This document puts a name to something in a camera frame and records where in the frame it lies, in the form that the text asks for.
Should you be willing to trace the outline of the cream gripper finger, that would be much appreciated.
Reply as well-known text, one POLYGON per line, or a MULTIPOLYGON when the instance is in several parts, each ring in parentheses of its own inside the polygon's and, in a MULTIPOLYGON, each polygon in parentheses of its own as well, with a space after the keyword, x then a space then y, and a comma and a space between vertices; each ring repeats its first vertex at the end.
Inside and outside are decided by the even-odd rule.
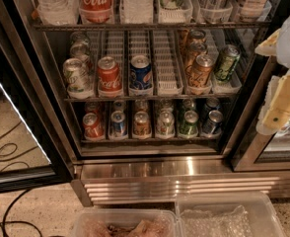
POLYGON ((290 71, 278 82, 268 105, 262 124, 271 130, 279 130, 290 119, 290 71))
POLYGON ((275 56, 276 55, 276 44, 279 37, 280 30, 276 30, 266 40, 260 43, 255 49, 256 54, 262 56, 275 56))

